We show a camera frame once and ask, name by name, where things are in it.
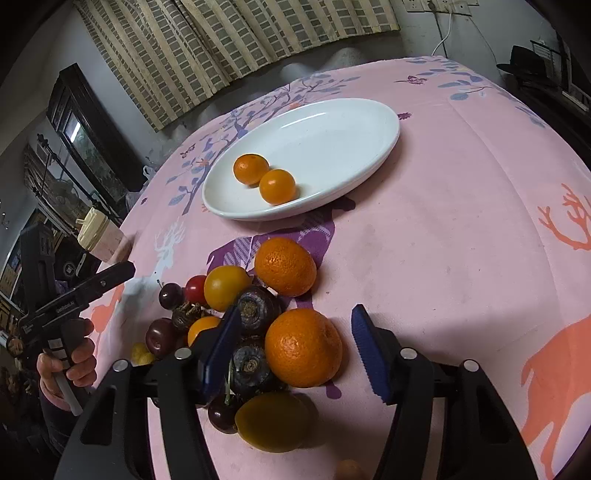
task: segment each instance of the red cherry tomato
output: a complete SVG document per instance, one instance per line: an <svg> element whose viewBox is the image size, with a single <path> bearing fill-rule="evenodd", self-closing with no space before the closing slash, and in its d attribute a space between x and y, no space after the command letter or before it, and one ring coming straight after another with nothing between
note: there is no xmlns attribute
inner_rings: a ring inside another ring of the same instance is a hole
<svg viewBox="0 0 591 480"><path fill-rule="evenodd" d="M185 286L185 299L191 303L198 303L200 305L207 305L205 295L203 294L203 285L205 283L205 275L195 275L189 278Z"/></svg>

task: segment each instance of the orange deer silhouette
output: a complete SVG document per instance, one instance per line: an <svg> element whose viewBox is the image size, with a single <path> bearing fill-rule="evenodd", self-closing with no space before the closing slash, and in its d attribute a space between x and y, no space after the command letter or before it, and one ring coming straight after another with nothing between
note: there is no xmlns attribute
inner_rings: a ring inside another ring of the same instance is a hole
<svg viewBox="0 0 591 480"><path fill-rule="evenodd" d="M562 205L564 205L565 207L572 207L574 210L574 215L569 211L567 211L566 214L574 223L576 223L582 228L583 232L587 237L587 241L579 242L577 240L572 240L565 234L561 233L556 228L556 225L552 221L552 218L550 218L550 207L546 207L545 209L543 209L542 207L538 207L538 210L542 215L544 215L545 218L545 220L542 220L541 218L539 218L538 220L542 225L550 229L550 231L552 231L552 233L556 236L558 240L564 242L567 245L570 245L575 250L591 250L591 233L589 233L589 223L591 222L591 210L589 210L589 212L587 211L587 209L583 205L583 202L579 200L579 198L573 193L572 189L568 185L563 183L562 186L568 192L566 195L563 196L564 203ZM591 202L589 202L589 199L587 197L584 197L584 199L587 200L589 208L591 209Z"/></svg>
<svg viewBox="0 0 591 480"><path fill-rule="evenodd" d="M574 402L591 392L591 315L557 333L532 356L521 372L521 385L533 372L528 389L528 415L521 430L527 445L550 423L552 431L541 454L548 480L554 478L552 458L560 430Z"/></svg>
<svg viewBox="0 0 591 480"><path fill-rule="evenodd" d="M95 330L101 334L113 312L115 311L115 306L117 305L118 301L121 301L121 296L123 295L123 290L125 288L125 284L122 283L121 285L117 285L115 291L113 292L113 297L111 298L111 302L108 305L97 305L92 309L92 314L90 315L90 321L95 326Z"/></svg>

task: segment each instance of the purple deer silhouette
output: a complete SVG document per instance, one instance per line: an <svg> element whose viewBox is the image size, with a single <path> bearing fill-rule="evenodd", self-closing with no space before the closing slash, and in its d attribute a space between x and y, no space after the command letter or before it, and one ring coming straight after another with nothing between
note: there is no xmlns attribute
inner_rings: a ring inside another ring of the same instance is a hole
<svg viewBox="0 0 591 480"><path fill-rule="evenodd" d="M329 249L330 242L335 234L333 210L348 212L354 208L355 202L353 200L348 197L341 197L316 210L307 212L304 215L304 221L296 227L236 238L209 254L207 273L221 265L238 265L248 268L261 244L274 236L291 238L299 243L310 252L316 267L320 268L324 255ZM280 297L280 299L286 307L291 301L289 297ZM296 297L294 300L298 308L313 308L312 294L310 292L301 297ZM341 392L334 383L329 381L325 386L327 397L332 399L341 397Z"/></svg>

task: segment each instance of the electrical outlet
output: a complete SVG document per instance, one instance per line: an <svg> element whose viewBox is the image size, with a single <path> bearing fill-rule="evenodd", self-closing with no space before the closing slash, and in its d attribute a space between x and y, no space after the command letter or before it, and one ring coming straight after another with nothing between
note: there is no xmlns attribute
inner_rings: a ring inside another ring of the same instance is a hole
<svg viewBox="0 0 591 480"><path fill-rule="evenodd" d="M421 0L402 0L402 3L407 9L407 12L424 12Z"/></svg>
<svg viewBox="0 0 591 480"><path fill-rule="evenodd" d="M450 11L459 15L471 15L470 7L466 0L433 0L438 12Z"/></svg>

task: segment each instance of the yellow fruit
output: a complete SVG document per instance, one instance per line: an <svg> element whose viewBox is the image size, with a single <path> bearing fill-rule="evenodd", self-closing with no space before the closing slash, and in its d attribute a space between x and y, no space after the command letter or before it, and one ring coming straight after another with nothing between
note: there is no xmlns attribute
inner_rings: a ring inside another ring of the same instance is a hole
<svg viewBox="0 0 591 480"><path fill-rule="evenodd" d="M254 397L238 410L235 421L245 442L271 453L295 450L310 430L308 408L286 392Z"/></svg>
<svg viewBox="0 0 591 480"><path fill-rule="evenodd" d="M133 347L131 347L131 362L138 365L140 357L149 352L144 342L135 342Z"/></svg>
<svg viewBox="0 0 591 480"><path fill-rule="evenodd" d="M215 328L219 325L220 319L217 317L202 317L191 325L189 333L187 334L187 343L189 346L193 344L197 335L204 330Z"/></svg>
<svg viewBox="0 0 591 480"><path fill-rule="evenodd" d="M138 358L138 365L149 365L156 360L156 357L151 352L146 352Z"/></svg>
<svg viewBox="0 0 591 480"><path fill-rule="evenodd" d="M219 312L226 309L236 300L238 294L249 286L252 279L242 267L222 265L214 268L207 275L203 285L203 293L207 304Z"/></svg>

